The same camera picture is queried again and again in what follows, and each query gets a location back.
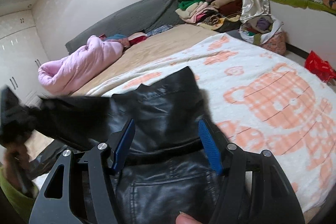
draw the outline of black baseboard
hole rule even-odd
[[[288,44],[288,43],[286,43],[286,48],[290,52],[295,53],[296,55],[301,56],[304,59],[307,59],[307,57],[309,55],[308,52],[305,52],[304,50],[302,50],[302,49],[300,49],[298,47],[295,47],[295,46],[293,46],[291,44]]]

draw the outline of silver bolt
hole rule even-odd
[[[263,153],[264,156],[266,156],[266,157],[270,157],[270,156],[272,155],[272,152],[269,151],[269,150],[264,150],[262,153]]]
[[[62,155],[63,155],[64,157],[67,157],[67,156],[69,156],[70,154],[71,154],[71,151],[70,151],[69,149],[64,150],[63,153],[62,153]]]
[[[106,147],[107,147],[107,144],[106,144],[106,143],[100,143],[100,144],[98,145],[98,149],[99,149],[99,150],[104,150]]]
[[[229,144],[227,145],[227,148],[228,148],[229,150],[236,150],[236,149],[237,149],[237,146],[236,146],[234,143],[229,143]]]

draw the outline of fingernail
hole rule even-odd
[[[180,211],[180,215],[183,215],[184,217],[189,218],[189,219],[194,219],[194,218],[191,217],[190,215],[187,215],[186,213],[181,212],[181,211]]]

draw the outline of beige bed sheet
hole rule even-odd
[[[215,34],[218,33],[202,27],[185,24],[149,37],[147,40],[129,48],[117,62],[85,84],[74,95],[85,95],[89,90],[114,76],[190,48]]]

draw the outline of blue rubber tip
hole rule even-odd
[[[123,137],[121,138],[117,150],[114,154],[113,170],[116,173],[119,172],[124,167],[125,160],[128,155],[129,148],[131,147],[134,135],[135,135],[135,122],[132,119]]]
[[[203,120],[200,120],[198,123],[198,135],[202,141],[204,151],[208,156],[211,169],[216,171],[217,175],[221,175],[223,173],[221,152],[217,148],[216,143]]]

